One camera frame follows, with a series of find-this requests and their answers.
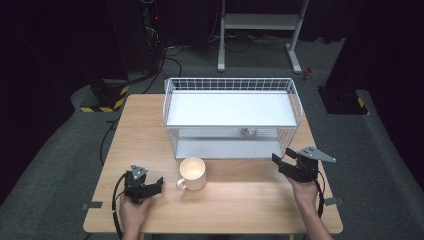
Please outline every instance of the gray carpet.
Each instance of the gray carpet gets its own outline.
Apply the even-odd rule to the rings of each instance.
[[[254,44],[241,53],[228,50],[224,73],[216,70],[217,50],[172,48],[167,54],[181,64],[182,77],[293,78],[317,148],[338,159],[336,164],[324,163],[333,194],[346,202],[339,206],[344,230],[335,238],[424,239],[423,192],[390,141],[369,94],[358,90],[370,115],[329,115],[325,111],[317,86],[325,84],[342,45],[319,40],[298,43],[301,66],[313,70],[311,81],[293,73],[282,44]],[[237,51],[246,45],[227,47]],[[163,72],[166,75],[160,75],[147,94],[163,93],[164,78],[177,77],[179,66],[166,60]],[[132,84],[127,96],[142,93],[150,81]],[[100,145],[110,126],[107,121],[115,120],[122,111],[80,112],[79,105],[90,95],[88,86],[73,95],[70,100],[75,113],[45,143],[1,206],[1,239],[87,236],[82,227],[87,212],[81,207],[91,201],[102,169]],[[106,137],[103,156],[112,138],[113,131]],[[89,237],[117,239],[116,234]]]

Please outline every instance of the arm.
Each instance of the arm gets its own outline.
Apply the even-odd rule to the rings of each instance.
[[[318,189],[314,182],[299,183],[287,177],[293,187],[297,208],[311,240],[333,239],[316,210]]]
[[[123,240],[140,239],[140,230],[146,220],[147,211],[152,199],[144,199],[142,204],[134,204],[131,198],[121,195],[119,216],[124,227]]]

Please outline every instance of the white metal stand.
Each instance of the white metal stand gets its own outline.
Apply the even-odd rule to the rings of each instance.
[[[225,0],[222,0],[220,44],[218,53],[218,71],[225,71],[225,29],[263,29],[263,30],[292,30],[291,43],[286,44],[286,49],[293,66],[293,71],[302,73],[294,48],[305,18],[309,0],[303,0],[299,14],[226,14]]]

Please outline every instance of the white wire basket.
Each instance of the white wire basket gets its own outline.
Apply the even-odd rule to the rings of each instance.
[[[283,156],[303,117],[290,78],[170,78],[165,91],[176,159]]]

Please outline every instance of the white mug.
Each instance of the white mug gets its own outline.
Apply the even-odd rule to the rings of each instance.
[[[206,165],[201,158],[189,157],[180,165],[183,178],[177,181],[178,189],[199,190],[206,184]]]

